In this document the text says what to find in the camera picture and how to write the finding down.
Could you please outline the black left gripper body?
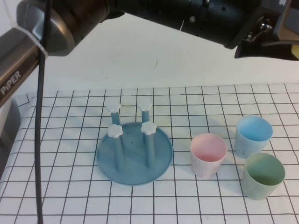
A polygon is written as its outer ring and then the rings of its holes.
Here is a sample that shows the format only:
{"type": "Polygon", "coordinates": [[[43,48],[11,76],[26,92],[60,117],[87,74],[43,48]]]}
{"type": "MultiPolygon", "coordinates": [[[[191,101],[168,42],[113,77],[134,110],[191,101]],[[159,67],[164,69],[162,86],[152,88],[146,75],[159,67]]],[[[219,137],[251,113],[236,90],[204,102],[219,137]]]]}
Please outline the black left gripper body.
{"type": "Polygon", "coordinates": [[[245,6],[235,58],[298,58],[298,6],[245,6]]]}

